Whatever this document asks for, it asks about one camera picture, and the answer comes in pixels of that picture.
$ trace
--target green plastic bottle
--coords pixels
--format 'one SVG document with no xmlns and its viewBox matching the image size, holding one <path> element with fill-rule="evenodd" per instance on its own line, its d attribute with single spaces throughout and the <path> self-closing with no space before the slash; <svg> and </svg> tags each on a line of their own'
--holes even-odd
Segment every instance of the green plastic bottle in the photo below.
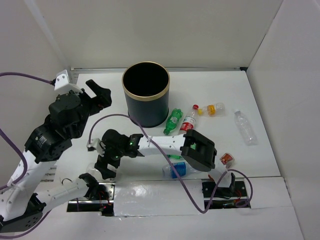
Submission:
<svg viewBox="0 0 320 240">
<path fill-rule="evenodd" d="M 191 145 L 190 148 L 196 149 L 196 144 Z M 178 155 L 167 155 L 167 156 L 170 159 L 177 159 L 177 160 L 182 159 L 182 156 L 178 156 Z"/>
<path fill-rule="evenodd" d="M 177 108 L 173 109 L 171 115 L 166 121 L 165 129 L 163 130 L 163 133 L 165 135 L 169 135 L 169 133 L 177 127 L 177 124 L 183 115 L 184 113 L 181 111 L 181 109 L 177 109 Z"/>
</svg>

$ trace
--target small yellow bottle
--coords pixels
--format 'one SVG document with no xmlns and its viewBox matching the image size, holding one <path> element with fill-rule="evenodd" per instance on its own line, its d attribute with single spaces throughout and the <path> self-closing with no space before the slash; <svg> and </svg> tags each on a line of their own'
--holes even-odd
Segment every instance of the small yellow bottle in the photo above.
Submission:
<svg viewBox="0 0 320 240">
<path fill-rule="evenodd" d="M 222 102 L 216 104 L 204 106 L 203 108 L 198 109 L 199 116 L 223 116 L 225 115 L 225 105 Z"/>
</svg>

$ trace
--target green bottle cap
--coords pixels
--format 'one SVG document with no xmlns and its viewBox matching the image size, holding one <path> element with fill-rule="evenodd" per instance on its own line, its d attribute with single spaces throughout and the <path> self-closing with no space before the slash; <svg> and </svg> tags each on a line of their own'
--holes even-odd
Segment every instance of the green bottle cap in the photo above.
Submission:
<svg viewBox="0 0 320 240">
<path fill-rule="evenodd" d="M 164 133 L 165 135 L 169 135 L 170 131 L 169 131 L 168 129 L 164 129 L 164 130 L 163 130 L 163 133 Z"/>
</svg>

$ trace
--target cable tie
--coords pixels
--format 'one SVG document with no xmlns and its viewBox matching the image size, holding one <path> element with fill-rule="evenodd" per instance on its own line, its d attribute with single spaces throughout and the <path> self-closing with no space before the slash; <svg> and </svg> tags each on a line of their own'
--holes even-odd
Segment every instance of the cable tie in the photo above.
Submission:
<svg viewBox="0 0 320 240">
<path fill-rule="evenodd" d="M 153 136 L 148 136 L 147 137 L 147 139 L 148 139 L 148 148 L 150 147 L 152 138 L 153 138 Z"/>
<path fill-rule="evenodd" d="M 19 186 L 19 185 L 15 184 L 14 181 L 12 180 L 12 178 L 10 178 L 10 180 L 9 180 L 9 182 L 7 184 L 7 187 L 8 188 L 14 187 L 14 188 L 19 189 L 20 191 L 23 191 L 25 189 L 23 186 Z"/>
</svg>

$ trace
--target white wall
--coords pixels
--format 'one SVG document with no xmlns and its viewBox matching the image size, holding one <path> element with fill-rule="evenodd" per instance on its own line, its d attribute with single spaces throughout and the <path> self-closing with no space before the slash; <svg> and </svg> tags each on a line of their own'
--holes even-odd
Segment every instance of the white wall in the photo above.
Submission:
<svg viewBox="0 0 320 240">
<path fill-rule="evenodd" d="M 0 1 L 0 72 L 22 72 L 52 80 L 63 69 L 22 0 Z M 53 86 L 23 77 L 0 79 L 0 128 L 20 150 L 41 125 L 55 100 Z M 7 183 L 19 157 L 0 138 L 0 184 Z"/>
<path fill-rule="evenodd" d="M 74 68 L 234 68 L 249 66 L 282 0 L 35 2 Z"/>
<path fill-rule="evenodd" d="M 320 0 L 284 0 L 247 75 L 306 240 L 320 236 Z"/>
</svg>

